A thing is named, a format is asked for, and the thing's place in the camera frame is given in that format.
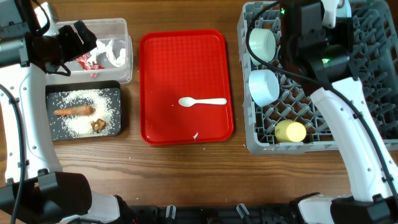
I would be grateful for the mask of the teal green bowl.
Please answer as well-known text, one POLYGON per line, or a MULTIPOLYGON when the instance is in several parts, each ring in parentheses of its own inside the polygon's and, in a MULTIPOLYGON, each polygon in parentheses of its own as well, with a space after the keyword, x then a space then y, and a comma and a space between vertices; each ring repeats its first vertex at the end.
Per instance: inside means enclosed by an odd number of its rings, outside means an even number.
POLYGON ((265 62, 271 62, 276 52, 274 34, 269 29, 255 28, 249 37, 249 46, 255 56, 265 62))

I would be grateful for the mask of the red snack wrapper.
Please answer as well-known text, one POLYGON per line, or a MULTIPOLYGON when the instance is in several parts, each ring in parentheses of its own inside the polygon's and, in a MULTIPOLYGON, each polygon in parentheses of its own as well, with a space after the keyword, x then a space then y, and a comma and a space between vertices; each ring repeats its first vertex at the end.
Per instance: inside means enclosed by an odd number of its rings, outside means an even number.
POLYGON ((89 61, 89 56, 84 54, 75 59, 75 61, 84 69, 84 70, 101 70, 104 69, 102 65, 99 65, 94 62, 89 61))

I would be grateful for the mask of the orange carrot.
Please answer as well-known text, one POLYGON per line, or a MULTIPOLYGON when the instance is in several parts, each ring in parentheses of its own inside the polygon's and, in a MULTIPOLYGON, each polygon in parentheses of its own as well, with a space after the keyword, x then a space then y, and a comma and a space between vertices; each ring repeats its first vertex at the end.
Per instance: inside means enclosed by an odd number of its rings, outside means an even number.
POLYGON ((76 106, 55 110, 53 113, 57 116, 89 116, 95 112, 95 109, 88 105, 76 106))

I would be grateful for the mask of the light blue bowl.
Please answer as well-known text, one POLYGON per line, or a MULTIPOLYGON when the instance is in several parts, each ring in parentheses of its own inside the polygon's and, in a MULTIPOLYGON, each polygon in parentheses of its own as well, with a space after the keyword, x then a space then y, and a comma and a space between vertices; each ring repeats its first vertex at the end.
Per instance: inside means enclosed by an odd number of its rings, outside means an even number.
POLYGON ((271 70, 254 70, 249 75, 249 91, 254 102, 265 107, 279 98, 279 80, 271 70))

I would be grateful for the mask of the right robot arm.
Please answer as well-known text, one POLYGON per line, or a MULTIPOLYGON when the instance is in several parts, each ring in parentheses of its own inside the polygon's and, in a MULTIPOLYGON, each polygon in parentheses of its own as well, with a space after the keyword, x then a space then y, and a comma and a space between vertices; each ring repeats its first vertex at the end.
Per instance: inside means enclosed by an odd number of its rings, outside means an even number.
POLYGON ((349 196, 315 193, 296 201, 304 223, 396 223, 397 165, 371 117, 351 59, 353 21, 341 1, 282 1, 282 66, 298 73, 328 125, 349 176, 349 196))

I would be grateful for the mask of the yellow plastic cup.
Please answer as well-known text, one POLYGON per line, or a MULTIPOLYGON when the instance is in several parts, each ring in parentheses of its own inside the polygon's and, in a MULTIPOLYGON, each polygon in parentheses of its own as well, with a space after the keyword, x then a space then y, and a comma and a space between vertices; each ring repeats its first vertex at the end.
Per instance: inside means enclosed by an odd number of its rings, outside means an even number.
POLYGON ((305 126, 296 121, 283 120, 275 127, 275 136, 279 142, 301 142, 306 135, 305 126))

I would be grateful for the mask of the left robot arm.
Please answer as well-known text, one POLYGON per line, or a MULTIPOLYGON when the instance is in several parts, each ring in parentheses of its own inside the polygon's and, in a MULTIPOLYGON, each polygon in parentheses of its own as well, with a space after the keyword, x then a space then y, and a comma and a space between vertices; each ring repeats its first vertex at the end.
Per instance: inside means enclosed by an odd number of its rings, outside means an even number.
POLYGON ((1 2, 1 112, 8 153, 1 210, 24 223, 136 223, 119 196, 93 192, 82 174, 64 172, 50 134, 46 76, 70 76, 66 63, 93 50, 82 21, 51 34, 33 1, 1 2))

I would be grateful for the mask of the brown food scrap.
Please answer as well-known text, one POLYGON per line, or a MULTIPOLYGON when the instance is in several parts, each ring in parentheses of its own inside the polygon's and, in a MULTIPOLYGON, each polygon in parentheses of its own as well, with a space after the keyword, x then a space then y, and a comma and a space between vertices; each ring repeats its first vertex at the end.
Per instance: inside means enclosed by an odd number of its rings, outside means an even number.
POLYGON ((97 119, 96 121, 90 122, 91 128, 94 132, 98 133, 106 127, 106 121, 97 119))

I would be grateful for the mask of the white plastic spoon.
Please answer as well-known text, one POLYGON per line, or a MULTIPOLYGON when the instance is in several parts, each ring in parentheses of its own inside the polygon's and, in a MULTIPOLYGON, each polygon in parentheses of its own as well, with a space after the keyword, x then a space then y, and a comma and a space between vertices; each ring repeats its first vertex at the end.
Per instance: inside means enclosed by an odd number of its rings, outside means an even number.
POLYGON ((178 100, 180 106, 192 107, 196 104, 206 104, 206 105, 225 105, 227 104, 226 98, 209 98, 209 99, 194 99, 192 97, 183 97, 178 100))

